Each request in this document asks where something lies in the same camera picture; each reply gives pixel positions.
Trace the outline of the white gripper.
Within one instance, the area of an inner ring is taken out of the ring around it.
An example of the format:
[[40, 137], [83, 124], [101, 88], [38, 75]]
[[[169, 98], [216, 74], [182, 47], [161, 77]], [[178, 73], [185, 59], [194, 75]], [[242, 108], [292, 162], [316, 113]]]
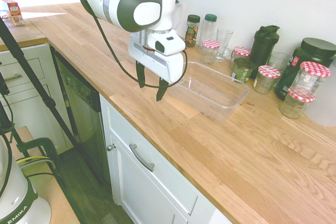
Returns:
[[132, 33], [129, 54], [136, 60], [136, 74], [140, 88], [145, 86], [145, 67], [157, 74], [159, 88], [156, 101], [161, 101], [169, 83], [177, 81], [183, 73], [184, 59], [181, 54], [185, 42], [175, 31], [166, 34], [149, 34], [142, 45], [140, 33]]

